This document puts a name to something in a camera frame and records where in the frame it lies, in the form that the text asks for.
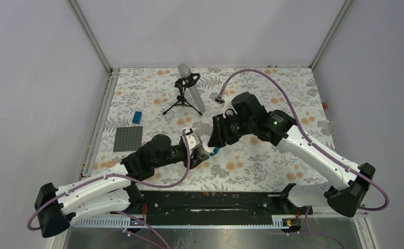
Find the white cap pill bottle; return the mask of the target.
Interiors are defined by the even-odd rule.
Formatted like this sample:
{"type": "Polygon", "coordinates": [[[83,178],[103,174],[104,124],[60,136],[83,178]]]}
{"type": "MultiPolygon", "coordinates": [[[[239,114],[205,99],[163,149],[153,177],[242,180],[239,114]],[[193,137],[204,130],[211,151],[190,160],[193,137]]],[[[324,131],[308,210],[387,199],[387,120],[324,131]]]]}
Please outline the white cap pill bottle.
{"type": "Polygon", "coordinates": [[[213,153],[213,151],[214,151],[214,147],[209,147],[206,142],[202,143],[201,153],[203,153],[205,155],[210,155],[211,153],[213,153]]]}

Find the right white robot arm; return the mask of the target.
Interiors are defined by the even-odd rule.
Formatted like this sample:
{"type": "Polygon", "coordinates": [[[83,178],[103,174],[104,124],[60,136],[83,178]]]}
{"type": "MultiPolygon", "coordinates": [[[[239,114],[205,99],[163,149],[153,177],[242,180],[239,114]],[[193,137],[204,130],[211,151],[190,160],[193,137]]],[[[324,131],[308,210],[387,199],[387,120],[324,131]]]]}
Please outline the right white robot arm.
{"type": "Polygon", "coordinates": [[[344,159],[305,133],[293,117],[281,110],[267,111],[257,97],[241,93],[227,102],[223,113],[212,118],[209,147],[232,145],[245,135],[255,135],[303,160],[326,182],[315,185],[291,184],[279,200],[287,214],[303,206],[330,207],[346,217],[354,217],[369,190],[375,167],[344,159]]]}

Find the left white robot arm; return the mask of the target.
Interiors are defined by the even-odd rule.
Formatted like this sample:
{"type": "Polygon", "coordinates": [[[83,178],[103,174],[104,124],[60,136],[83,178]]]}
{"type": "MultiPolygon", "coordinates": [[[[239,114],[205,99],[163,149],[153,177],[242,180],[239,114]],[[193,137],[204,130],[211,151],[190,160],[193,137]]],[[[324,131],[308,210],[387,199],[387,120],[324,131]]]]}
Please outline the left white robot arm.
{"type": "Polygon", "coordinates": [[[206,141],[185,130],[176,145],[163,134],[154,136],[135,152],[102,173],[67,185],[46,183],[39,189],[28,230],[39,230],[43,238],[66,231],[79,219],[113,211],[137,213],[143,206],[137,184],[158,188],[145,182],[155,170],[182,162],[184,176],[210,158],[214,152],[206,141]]]}

